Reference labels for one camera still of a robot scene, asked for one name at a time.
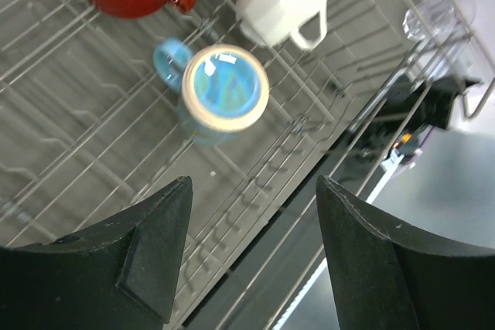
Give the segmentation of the clear glass cup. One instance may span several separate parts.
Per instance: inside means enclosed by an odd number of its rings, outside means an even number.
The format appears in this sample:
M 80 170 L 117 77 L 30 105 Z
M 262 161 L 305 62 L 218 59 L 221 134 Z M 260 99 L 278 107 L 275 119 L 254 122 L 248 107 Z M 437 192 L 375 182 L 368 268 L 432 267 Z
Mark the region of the clear glass cup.
M 405 13 L 405 36 L 414 41 L 466 32 L 476 16 L 476 0 L 424 0 Z

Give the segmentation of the blue patterned mug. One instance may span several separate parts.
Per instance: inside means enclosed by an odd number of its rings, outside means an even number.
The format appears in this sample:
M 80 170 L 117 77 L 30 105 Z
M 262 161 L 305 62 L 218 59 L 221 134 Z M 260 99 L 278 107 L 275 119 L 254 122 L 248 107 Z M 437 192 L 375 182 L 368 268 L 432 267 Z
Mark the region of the blue patterned mug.
M 268 106 L 268 75 L 239 46 L 215 44 L 195 53 L 168 38 L 155 47 L 153 64 L 158 77 L 179 95 L 179 124 L 197 144 L 229 141 L 254 125 Z

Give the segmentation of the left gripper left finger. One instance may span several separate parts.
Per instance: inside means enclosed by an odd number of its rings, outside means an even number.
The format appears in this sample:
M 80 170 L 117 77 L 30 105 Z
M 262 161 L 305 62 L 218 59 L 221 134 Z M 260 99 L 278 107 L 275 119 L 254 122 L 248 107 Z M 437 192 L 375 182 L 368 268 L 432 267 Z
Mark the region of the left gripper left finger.
M 1 250 L 3 329 L 161 329 L 193 202 L 188 176 L 49 244 Z

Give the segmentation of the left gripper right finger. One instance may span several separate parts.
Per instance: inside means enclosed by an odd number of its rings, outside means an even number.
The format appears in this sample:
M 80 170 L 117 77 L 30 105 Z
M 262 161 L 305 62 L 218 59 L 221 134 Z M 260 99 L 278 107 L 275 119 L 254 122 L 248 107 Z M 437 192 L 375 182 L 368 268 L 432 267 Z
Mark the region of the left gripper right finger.
M 430 233 L 327 176 L 316 204 L 342 329 L 492 329 L 494 251 Z

